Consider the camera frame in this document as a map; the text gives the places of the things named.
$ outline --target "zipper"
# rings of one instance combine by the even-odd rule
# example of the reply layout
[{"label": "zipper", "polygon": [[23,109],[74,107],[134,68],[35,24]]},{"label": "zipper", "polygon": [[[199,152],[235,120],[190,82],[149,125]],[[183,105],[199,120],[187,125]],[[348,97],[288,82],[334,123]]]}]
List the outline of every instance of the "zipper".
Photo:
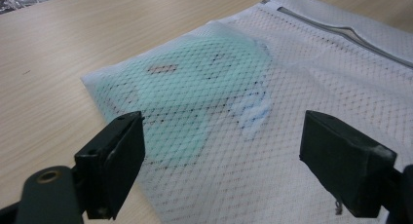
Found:
[{"label": "zipper", "polygon": [[393,56],[375,46],[373,46],[372,44],[368,43],[367,41],[365,41],[364,39],[362,39],[359,35],[357,35],[357,33],[350,27],[335,27],[335,26],[328,26],[319,22],[316,22],[314,20],[311,19],[307,19],[304,18],[290,10],[288,10],[285,7],[279,7],[277,8],[277,11],[287,14],[293,18],[299,19],[300,21],[303,21],[313,27],[316,27],[318,29],[321,29],[323,31],[329,32],[329,33],[334,33],[336,35],[342,36],[343,38],[365,48],[366,50],[379,55],[379,56],[383,56],[387,59],[390,59],[392,61],[395,61],[399,64],[405,65],[407,67],[413,68],[413,62],[410,62],[408,60],[402,59],[400,57],[397,56]]}]

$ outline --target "gray zipper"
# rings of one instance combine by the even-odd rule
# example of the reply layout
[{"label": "gray zipper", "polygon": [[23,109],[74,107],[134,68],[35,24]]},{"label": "gray zipper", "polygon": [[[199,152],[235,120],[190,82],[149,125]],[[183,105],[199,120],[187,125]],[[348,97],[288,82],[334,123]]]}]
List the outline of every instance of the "gray zipper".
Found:
[{"label": "gray zipper", "polygon": [[402,65],[405,65],[407,67],[413,68],[413,63],[412,62],[404,60],[404,59],[402,59],[400,57],[397,57],[397,56],[393,56],[393,55],[391,55],[391,54],[389,54],[389,53],[387,53],[383,50],[380,50],[379,48],[371,45],[370,43],[368,43],[367,41],[362,39],[360,36],[358,36],[356,34],[356,32],[350,27],[334,27],[334,26],[324,25],[324,24],[321,24],[319,22],[313,21],[311,19],[307,19],[307,18],[304,18],[302,16],[299,16],[299,15],[295,14],[294,12],[289,11],[287,8],[284,8],[284,7],[278,8],[277,11],[282,12],[284,14],[287,14],[291,17],[296,18],[296,19],[299,19],[303,22],[306,22],[307,24],[309,24],[313,27],[316,27],[318,29],[321,29],[321,30],[324,30],[326,32],[330,32],[330,33],[334,33],[336,35],[342,36],[345,39],[347,39],[347,40],[349,40],[349,41],[365,48],[366,50],[368,50],[368,51],[370,51],[370,52],[372,52],[376,55],[383,56],[383,57],[385,57],[387,59],[390,59],[392,61],[395,61],[399,64],[402,64]]}]

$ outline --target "mesh bag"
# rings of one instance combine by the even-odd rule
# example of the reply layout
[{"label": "mesh bag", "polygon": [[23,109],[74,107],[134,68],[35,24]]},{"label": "mesh bag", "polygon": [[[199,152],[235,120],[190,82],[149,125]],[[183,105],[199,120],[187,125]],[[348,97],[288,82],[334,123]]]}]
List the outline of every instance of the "mesh bag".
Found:
[{"label": "mesh bag", "polygon": [[[413,163],[412,68],[279,6],[304,16],[331,8],[270,0],[82,78],[108,122],[135,110],[146,117],[147,157],[137,180],[163,222],[386,219],[384,211],[378,219],[335,215],[334,198],[298,158],[304,114],[345,121],[396,151],[395,167],[404,168]],[[413,42],[412,35],[331,9],[335,21],[364,20],[388,32],[364,38],[371,44],[413,57],[413,43],[401,50],[383,38]]]}]

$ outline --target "wood grain surface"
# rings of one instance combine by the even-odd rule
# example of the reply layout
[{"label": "wood grain surface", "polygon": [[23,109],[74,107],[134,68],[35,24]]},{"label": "wood grain surface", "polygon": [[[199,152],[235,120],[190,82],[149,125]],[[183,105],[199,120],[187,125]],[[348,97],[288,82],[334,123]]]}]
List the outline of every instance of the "wood grain surface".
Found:
[{"label": "wood grain surface", "polygon": [[[51,0],[0,16],[0,207],[104,128],[81,76],[260,1]],[[413,32],[413,0],[320,1]],[[160,220],[134,185],[115,222]]]}]

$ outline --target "wooden table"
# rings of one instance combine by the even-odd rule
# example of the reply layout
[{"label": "wooden table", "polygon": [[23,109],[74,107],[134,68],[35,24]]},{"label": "wooden table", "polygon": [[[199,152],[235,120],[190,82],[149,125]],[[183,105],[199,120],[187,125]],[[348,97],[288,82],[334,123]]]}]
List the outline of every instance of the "wooden table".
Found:
[{"label": "wooden table", "polygon": [[[105,126],[81,76],[260,1],[51,0],[0,16],[0,207]],[[321,1],[413,32],[413,0]],[[134,185],[116,222],[159,219]]]}]

